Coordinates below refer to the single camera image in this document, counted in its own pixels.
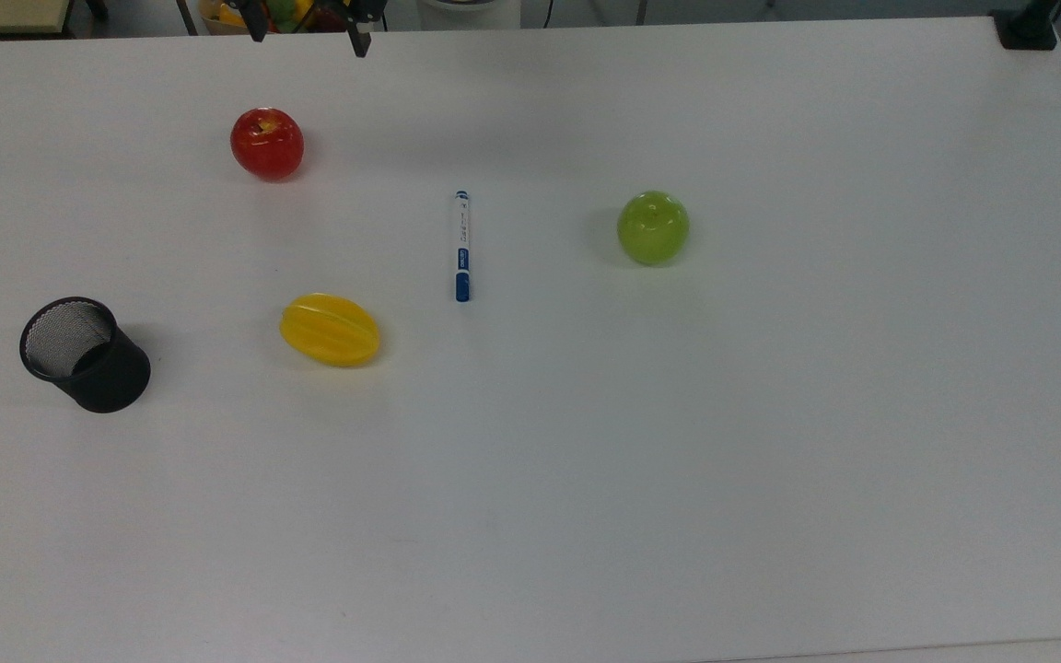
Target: mesh cup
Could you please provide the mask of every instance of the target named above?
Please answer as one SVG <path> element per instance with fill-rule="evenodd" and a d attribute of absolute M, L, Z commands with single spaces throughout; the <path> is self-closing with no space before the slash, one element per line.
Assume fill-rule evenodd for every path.
<path fill-rule="evenodd" d="M 89 412 L 117 412 L 142 395 L 150 360 L 101 302 L 65 297 L 41 308 L 18 339 L 27 370 Z"/>

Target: white table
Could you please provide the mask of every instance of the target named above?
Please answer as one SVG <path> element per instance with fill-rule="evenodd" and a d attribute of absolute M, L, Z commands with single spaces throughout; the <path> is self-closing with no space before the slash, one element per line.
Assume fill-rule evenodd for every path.
<path fill-rule="evenodd" d="M 288 184 L 228 154 L 261 104 L 307 132 Z M 664 268 L 615 243 L 648 188 L 694 220 Z M 314 290 L 379 319 L 371 366 L 278 337 Z M 117 415 L 18 364 L 72 294 L 151 355 Z M 988 18 L 0 43 L 0 660 L 1060 638 L 1061 50 Z"/>

